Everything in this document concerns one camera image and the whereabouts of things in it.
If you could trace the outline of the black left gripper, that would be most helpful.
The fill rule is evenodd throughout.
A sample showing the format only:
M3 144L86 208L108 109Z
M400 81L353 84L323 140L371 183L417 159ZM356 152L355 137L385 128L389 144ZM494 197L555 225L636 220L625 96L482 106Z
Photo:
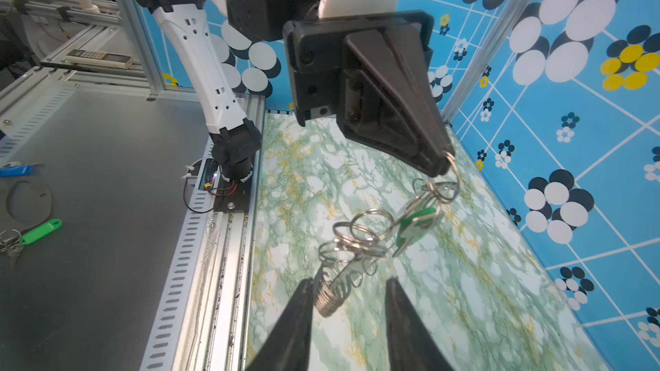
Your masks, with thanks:
M426 76L433 27L423 10L286 22L299 125L335 114L339 98L336 119L346 138L431 178L446 175L455 151Z

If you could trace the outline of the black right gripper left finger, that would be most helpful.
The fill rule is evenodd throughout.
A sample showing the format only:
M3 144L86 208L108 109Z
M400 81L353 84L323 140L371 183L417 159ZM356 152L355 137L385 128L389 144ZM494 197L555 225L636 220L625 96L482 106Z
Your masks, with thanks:
M313 280L305 278L246 370L307 370L313 312Z

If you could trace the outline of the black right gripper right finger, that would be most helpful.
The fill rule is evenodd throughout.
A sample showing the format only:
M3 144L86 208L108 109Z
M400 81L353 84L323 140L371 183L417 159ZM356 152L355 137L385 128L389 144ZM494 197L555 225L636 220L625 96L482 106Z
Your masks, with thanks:
M386 283L385 312L391 370L453 370L397 278Z

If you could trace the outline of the steel key organizer plate with rings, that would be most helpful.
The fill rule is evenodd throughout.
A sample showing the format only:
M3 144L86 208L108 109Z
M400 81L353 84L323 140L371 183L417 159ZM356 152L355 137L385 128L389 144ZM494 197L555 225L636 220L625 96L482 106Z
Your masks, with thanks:
M462 182L457 160L450 153L446 158L454 180L416 179L414 195L397 213L372 208L333 225L333 239L319 245L321 266L314 277L315 307L321 317L331 317L353 290L375 276L380 261L394 259L397 233L406 216L429 207L440 209L444 216L458 199Z

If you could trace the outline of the green key tag with key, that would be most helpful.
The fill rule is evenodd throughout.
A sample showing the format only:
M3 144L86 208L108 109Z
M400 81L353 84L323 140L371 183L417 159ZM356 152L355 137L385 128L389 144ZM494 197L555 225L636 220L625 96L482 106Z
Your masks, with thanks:
M395 241L394 258L403 254L408 247L420 240L428 231L442 221L443 211L438 208L424 208L406 216L400 223Z

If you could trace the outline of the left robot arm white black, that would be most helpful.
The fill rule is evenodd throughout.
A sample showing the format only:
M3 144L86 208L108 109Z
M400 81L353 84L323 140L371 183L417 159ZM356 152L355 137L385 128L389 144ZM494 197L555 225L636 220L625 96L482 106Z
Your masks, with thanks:
M349 140L429 177L455 151L427 80L428 13L399 0L135 0L168 37L199 97L225 180L247 180L262 136L237 96L290 77L299 125L333 116Z

